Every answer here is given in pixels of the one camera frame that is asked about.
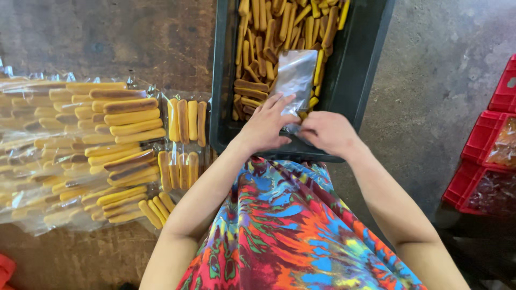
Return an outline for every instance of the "floor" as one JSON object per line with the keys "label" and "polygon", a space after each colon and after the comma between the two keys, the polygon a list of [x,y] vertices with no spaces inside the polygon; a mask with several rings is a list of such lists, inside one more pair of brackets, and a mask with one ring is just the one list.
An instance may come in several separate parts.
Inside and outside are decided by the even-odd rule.
{"label": "floor", "polygon": [[[136,75],[159,87],[211,89],[214,0],[7,0],[0,10],[0,55],[20,73],[65,69],[77,79]],[[396,3],[360,136],[431,220],[515,52],[515,14],[513,0]],[[382,237],[349,167],[328,167],[337,192]],[[137,223],[36,238],[5,224],[0,233],[21,290],[138,283],[156,241]]]}

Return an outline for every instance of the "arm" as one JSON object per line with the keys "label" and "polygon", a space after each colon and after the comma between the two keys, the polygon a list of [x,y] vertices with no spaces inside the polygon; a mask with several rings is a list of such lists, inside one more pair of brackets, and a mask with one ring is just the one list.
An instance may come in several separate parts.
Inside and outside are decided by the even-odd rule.
{"label": "arm", "polygon": [[425,214],[344,116],[312,112],[302,126],[313,145],[348,161],[376,223],[428,289],[469,289]]}
{"label": "arm", "polygon": [[299,121],[280,113],[293,98],[270,97],[256,109],[238,136],[194,183],[167,219],[143,274],[140,289],[175,289],[198,251],[198,242],[228,196],[244,162],[257,151],[290,143],[280,129]]}

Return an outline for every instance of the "black plastic crate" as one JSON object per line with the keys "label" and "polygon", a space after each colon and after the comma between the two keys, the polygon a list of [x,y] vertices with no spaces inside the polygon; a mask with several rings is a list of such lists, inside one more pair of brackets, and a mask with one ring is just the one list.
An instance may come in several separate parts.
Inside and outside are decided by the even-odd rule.
{"label": "black plastic crate", "polygon": [[[394,2],[395,0],[351,0],[346,25],[344,30],[337,32],[333,42],[333,54],[326,64],[319,103],[315,110],[343,114],[357,131],[364,117]],[[219,153],[245,124],[231,119],[239,20],[237,7],[238,2],[234,0],[217,1],[209,142]],[[258,155],[268,159],[297,162],[343,162],[341,158],[309,146],[293,135],[285,135],[291,137],[293,142]]]}

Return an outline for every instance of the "red crate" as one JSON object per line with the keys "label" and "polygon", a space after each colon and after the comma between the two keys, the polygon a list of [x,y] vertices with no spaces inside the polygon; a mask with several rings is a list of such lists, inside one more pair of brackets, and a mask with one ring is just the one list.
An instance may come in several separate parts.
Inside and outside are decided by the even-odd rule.
{"label": "red crate", "polygon": [[457,172],[455,172],[441,200],[451,204],[461,213],[487,215],[467,206],[471,194],[487,171],[516,174],[514,171],[486,168],[469,161],[463,161]]}
{"label": "red crate", "polygon": [[483,111],[471,131],[470,137],[468,138],[464,149],[462,149],[460,157],[489,168],[515,170],[514,168],[510,168],[505,165],[487,162],[494,143],[498,139],[507,119],[510,117],[516,117],[516,114],[489,110]]}
{"label": "red crate", "polygon": [[488,109],[516,113],[516,54],[509,59]]}

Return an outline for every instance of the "hand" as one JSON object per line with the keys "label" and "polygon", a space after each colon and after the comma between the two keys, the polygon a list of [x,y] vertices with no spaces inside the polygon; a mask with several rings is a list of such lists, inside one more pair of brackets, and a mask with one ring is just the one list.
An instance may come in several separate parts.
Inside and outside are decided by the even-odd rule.
{"label": "hand", "polygon": [[240,133],[232,143],[238,143],[238,148],[245,148],[249,155],[258,151],[266,151],[289,144],[292,140],[285,136],[279,136],[281,128],[290,123],[299,123],[301,119],[294,115],[281,115],[281,111],[296,96],[290,95],[282,98],[283,94],[275,94],[256,108],[253,116],[244,125]]}
{"label": "hand", "polygon": [[348,119],[332,112],[311,112],[301,124],[300,135],[317,148],[347,161],[358,150],[367,148]]}

